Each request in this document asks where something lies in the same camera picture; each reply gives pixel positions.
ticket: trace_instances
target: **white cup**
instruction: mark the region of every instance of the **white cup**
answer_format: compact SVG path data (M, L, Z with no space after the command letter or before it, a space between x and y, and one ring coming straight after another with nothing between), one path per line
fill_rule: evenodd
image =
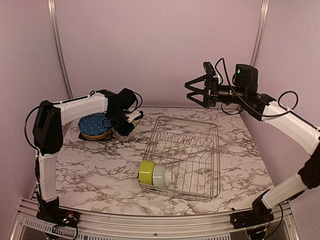
M153 185L160 188L168 188L171 184L175 182L176 176L173 171L171 171L164 164L156 164L152 173Z

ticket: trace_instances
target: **stack of plates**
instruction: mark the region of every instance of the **stack of plates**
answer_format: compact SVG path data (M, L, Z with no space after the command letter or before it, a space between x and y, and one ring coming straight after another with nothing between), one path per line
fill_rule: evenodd
M112 134L112 125L105 113L95 113L79 120L81 135L87 140L102 140Z

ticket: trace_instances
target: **yellow bowl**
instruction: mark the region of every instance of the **yellow bowl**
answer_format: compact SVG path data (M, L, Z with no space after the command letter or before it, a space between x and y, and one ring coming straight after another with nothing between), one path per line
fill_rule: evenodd
M154 161L150 161L144 159L139 168L139 180L140 183L153 185L152 174L154 171L156 163Z

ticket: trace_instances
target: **wire dish rack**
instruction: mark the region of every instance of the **wire dish rack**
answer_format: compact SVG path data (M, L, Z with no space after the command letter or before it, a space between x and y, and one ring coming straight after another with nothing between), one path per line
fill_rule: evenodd
M145 192L170 198L210 201L221 190L219 152L214 123L159 116L143 159L165 164L175 173L175 182L169 188L139 185Z

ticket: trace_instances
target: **blue plate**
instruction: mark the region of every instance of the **blue plate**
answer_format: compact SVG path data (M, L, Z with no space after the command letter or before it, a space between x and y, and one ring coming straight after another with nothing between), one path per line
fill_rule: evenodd
M78 127L82 133L89 136L99 136L112 128L110 119L105 113L95 113L79 120Z

